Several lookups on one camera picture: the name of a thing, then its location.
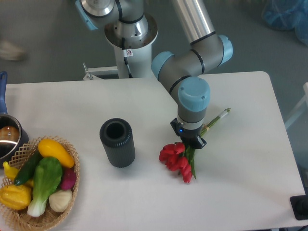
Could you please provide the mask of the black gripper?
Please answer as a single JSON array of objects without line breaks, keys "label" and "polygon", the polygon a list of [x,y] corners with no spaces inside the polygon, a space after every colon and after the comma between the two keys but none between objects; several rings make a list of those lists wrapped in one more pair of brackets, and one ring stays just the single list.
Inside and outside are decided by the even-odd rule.
[{"label": "black gripper", "polygon": [[177,118],[174,118],[170,122],[170,125],[175,134],[179,136],[183,142],[186,142],[191,148],[203,149],[206,146],[207,142],[200,137],[201,127],[196,129],[186,129]]}]

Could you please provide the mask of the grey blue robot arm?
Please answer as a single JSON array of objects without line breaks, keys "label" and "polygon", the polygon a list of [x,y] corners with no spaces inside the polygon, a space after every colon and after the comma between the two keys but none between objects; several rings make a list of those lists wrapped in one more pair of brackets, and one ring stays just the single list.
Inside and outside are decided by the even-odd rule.
[{"label": "grey blue robot arm", "polygon": [[201,0],[172,2],[191,46],[181,56],[165,51],[152,57],[156,21],[141,0],[77,0],[75,6],[90,30],[102,28],[115,52],[119,78],[156,77],[178,105],[171,122],[181,140],[195,149],[206,142],[201,129],[210,100],[208,83],[200,75],[228,61],[230,40],[215,32]]}]

